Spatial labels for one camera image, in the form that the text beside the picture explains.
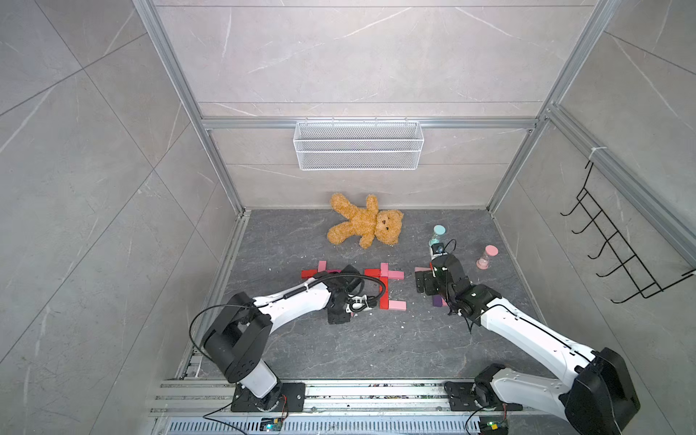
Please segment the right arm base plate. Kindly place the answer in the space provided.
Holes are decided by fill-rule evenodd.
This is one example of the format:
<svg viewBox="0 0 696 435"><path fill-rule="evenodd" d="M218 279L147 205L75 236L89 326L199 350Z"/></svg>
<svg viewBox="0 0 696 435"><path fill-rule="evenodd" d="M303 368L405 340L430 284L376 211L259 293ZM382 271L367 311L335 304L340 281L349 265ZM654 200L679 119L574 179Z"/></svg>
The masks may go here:
<svg viewBox="0 0 696 435"><path fill-rule="evenodd" d="M488 382L444 382L452 411L503 411L503 402Z"/></svg>

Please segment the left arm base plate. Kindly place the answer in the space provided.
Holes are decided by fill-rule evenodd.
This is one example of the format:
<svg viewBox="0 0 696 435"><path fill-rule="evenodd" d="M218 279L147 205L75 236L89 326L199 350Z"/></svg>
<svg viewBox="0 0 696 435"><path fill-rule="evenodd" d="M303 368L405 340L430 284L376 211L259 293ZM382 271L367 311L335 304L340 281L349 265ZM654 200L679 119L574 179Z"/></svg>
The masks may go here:
<svg viewBox="0 0 696 435"><path fill-rule="evenodd" d="M230 405L232 413L251 413L259 411L286 411L287 413L302 413L306 400L306 384L303 382L281 382L263 398L257 398L253 393L239 385Z"/></svg>

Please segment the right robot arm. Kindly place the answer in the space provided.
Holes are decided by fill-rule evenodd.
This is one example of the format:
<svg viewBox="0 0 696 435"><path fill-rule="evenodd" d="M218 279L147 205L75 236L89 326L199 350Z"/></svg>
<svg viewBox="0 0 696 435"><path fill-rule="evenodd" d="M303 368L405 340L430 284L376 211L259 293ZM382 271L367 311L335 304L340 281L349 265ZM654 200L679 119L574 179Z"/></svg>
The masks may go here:
<svg viewBox="0 0 696 435"><path fill-rule="evenodd" d="M619 353L596 351L560 335L494 289L473 284L444 244L434 243L430 251L430 269L415 274L418 292L439 295L469 327L502 336L552 373L547 378L491 364L468 394L478 408L531 407L568 422L580 434L619 434L626 428L641 404Z"/></svg>

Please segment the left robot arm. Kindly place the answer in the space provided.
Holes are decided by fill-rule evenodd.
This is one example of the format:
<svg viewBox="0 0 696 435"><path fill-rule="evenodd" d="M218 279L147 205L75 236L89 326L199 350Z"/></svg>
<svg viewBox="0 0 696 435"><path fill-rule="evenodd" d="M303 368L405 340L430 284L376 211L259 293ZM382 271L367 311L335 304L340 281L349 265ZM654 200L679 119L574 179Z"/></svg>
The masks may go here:
<svg viewBox="0 0 696 435"><path fill-rule="evenodd" d="M263 360L272 333L300 317L325 311L329 324L346 324L354 315L379 306L387 286L352 266L338 272L322 271L286 290L250 297L240 292L219 310L194 348L213 362L231 384L244 387L269 410L281 398L282 382Z"/></svg>

